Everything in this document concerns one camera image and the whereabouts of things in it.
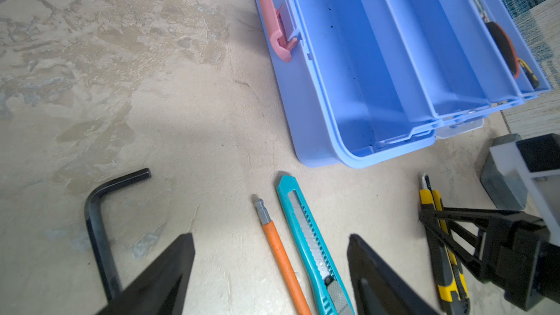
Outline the yellow handled ratchet wrench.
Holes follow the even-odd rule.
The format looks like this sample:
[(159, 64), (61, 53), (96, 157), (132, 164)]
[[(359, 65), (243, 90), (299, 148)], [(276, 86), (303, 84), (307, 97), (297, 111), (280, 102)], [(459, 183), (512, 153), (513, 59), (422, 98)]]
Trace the yellow handled ratchet wrench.
[(523, 59), (518, 58), (518, 62), (519, 62), (519, 66), (521, 67), (521, 69), (524, 71), (526, 78), (529, 80), (529, 82), (531, 83), (531, 86), (534, 89), (537, 89), (540, 86), (540, 81), (538, 79), (538, 77), (535, 75), (535, 73), (531, 70), (531, 68), (529, 67), (529, 65), (527, 64), (527, 62), (525, 62)]

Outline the blue white plastic toolbox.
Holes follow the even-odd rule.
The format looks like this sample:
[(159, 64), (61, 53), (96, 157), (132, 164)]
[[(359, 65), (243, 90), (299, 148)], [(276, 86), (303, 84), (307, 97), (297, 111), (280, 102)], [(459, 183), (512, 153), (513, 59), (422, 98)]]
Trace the blue white plastic toolbox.
[(363, 169), (478, 128), (552, 87), (502, 0), (510, 73), (473, 0), (255, 0), (295, 154)]

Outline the black handled ratchet wrench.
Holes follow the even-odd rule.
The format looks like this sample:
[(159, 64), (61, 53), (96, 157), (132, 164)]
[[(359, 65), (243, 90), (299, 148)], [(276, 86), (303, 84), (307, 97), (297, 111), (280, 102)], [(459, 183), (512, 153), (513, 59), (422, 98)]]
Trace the black handled ratchet wrench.
[(516, 49), (510, 40), (510, 37), (506, 34), (504, 29), (495, 21), (490, 20), (484, 5), (481, 0), (473, 0), (479, 15), (486, 24), (486, 28), (491, 34), (494, 43), (497, 45), (505, 63), (507, 64), (510, 73), (514, 78), (517, 78), (520, 73), (519, 68), (519, 58), (516, 53)]

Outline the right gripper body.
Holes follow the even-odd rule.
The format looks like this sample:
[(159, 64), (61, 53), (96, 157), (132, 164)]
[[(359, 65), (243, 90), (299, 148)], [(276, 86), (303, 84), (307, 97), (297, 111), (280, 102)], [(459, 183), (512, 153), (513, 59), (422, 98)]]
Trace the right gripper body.
[(529, 311), (542, 299), (559, 302), (559, 247), (544, 220), (524, 211), (422, 209), (419, 219), (482, 283)]

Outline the orange handled hex key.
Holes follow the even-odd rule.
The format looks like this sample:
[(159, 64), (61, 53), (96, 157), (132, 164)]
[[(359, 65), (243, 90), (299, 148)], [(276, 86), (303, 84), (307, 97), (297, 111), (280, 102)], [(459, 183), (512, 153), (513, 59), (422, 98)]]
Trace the orange handled hex key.
[(274, 221), (268, 214), (268, 210), (265, 207), (263, 200), (256, 198), (254, 200), (254, 206), (284, 283), (287, 286), (288, 293), (294, 303), (297, 314), (311, 315), (311, 309), (297, 280), (290, 258), (287, 256), (287, 252), (278, 234), (277, 228)]

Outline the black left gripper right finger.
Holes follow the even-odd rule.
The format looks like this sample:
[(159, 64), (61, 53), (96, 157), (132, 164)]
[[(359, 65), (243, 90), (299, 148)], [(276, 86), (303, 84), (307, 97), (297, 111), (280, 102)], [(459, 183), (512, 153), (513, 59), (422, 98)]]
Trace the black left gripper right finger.
[(357, 234), (347, 258), (358, 314), (437, 314)]

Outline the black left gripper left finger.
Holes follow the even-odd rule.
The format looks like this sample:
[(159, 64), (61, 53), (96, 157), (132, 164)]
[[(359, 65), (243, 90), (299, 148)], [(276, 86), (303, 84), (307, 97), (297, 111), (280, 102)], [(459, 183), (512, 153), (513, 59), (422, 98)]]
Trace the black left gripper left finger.
[(191, 233), (178, 236), (100, 314), (182, 314), (195, 259)]

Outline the teal utility knife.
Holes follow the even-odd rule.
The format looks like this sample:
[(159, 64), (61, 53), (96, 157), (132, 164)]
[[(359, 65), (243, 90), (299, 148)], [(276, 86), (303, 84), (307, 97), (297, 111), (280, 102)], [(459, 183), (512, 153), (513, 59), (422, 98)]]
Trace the teal utility knife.
[(306, 268), (318, 313), (353, 314), (350, 297), (297, 179), (280, 176), (276, 191)]

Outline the black hex key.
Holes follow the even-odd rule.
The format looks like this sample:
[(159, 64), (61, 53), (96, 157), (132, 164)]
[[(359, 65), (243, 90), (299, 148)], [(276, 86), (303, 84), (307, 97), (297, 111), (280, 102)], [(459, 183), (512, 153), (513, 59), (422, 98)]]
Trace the black hex key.
[(151, 176), (151, 170), (145, 168), (109, 180), (95, 188), (85, 201), (84, 215), (87, 233), (108, 303), (121, 294), (122, 286), (102, 218), (103, 199), (115, 191), (135, 185)]

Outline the yellow black utility knife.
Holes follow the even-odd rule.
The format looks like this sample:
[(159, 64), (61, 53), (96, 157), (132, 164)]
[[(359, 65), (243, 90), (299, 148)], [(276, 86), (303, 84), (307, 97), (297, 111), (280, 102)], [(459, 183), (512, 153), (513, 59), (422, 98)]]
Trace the yellow black utility knife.
[[(419, 195), (422, 210), (443, 210), (441, 194), (433, 190), (428, 174), (421, 175)], [(429, 228), (425, 231), (440, 307), (447, 314), (469, 314), (470, 297), (461, 263)]]

